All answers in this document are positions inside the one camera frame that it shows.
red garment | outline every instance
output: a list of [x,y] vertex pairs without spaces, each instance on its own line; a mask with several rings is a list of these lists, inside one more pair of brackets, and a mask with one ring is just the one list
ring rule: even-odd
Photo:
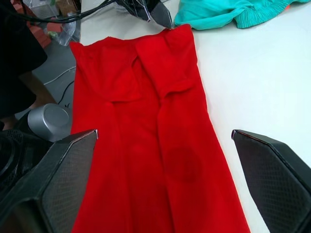
[[191,28],[72,43],[72,133],[98,129],[73,233],[249,233]]

red dress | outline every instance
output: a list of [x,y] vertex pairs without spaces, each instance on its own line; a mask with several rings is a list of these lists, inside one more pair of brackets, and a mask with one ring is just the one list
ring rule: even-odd
[[72,43],[72,133],[98,129],[73,233],[249,233],[189,25]]

white table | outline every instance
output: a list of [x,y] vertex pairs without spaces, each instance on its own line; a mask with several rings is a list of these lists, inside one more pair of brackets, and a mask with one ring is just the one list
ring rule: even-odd
[[[83,0],[82,9],[100,3]],[[178,3],[165,3],[172,17]],[[287,143],[311,166],[310,22],[311,3],[307,3],[249,29],[231,23],[193,32],[209,115],[252,233],[269,231],[248,191],[231,131],[242,129]],[[162,29],[108,7],[83,20],[81,43],[89,45],[107,36],[132,39]]]

black fabric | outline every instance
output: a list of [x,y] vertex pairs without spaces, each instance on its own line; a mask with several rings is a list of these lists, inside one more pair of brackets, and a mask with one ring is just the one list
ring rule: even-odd
[[[9,0],[0,0],[15,11]],[[0,118],[27,109],[36,99],[19,75],[32,71],[47,60],[47,55],[26,23],[0,9]]]

teal garment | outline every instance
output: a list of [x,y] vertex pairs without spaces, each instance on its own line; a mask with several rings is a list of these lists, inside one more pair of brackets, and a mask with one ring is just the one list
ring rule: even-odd
[[248,28],[274,18],[292,2],[294,0],[181,0],[175,24],[190,24],[194,29],[204,30],[223,27],[235,19],[238,28]]

